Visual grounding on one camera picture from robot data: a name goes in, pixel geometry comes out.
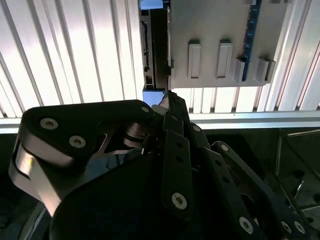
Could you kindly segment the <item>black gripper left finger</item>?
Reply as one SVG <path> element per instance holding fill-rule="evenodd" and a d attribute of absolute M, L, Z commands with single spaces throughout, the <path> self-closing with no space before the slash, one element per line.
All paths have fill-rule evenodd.
<path fill-rule="evenodd" d="M 136 99 L 34 107 L 22 116 L 10 177 L 53 215 L 85 183 L 90 161 L 142 149 L 162 163 L 162 207 L 188 221 L 194 210 L 189 121 L 185 100 L 172 91 L 154 106 Z"/>

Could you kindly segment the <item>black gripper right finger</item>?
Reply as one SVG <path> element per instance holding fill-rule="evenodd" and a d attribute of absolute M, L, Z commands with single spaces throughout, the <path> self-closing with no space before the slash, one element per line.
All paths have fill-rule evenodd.
<path fill-rule="evenodd" d="M 234 240 L 313 240 L 302 220 L 293 213 L 272 189 L 225 143 L 218 141 L 214 150 L 209 148 L 207 138 L 196 124 L 190 122 L 186 102 L 172 93 L 172 110 L 190 128 L 191 143 L 204 161 L 209 178 L 217 188 L 229 233 Z M 250 216 L 242 198 L 240 187 L 232 178 L 236 170 L 240 182 L 250 187 L 249 193 L 257 194 L 257 221 Z"/>

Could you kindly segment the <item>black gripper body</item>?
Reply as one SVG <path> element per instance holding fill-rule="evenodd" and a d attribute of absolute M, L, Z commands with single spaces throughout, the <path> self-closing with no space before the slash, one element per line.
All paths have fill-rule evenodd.
<path fill-rule="evenodd" d="M 190 221 L 176 218 L 161 201 L 163 163 L 141 156 L 97 177 L 60 203 L 51 240 L 264 240 L 232 223 L 208 174 L 192 171 L 195 209 Z"/>

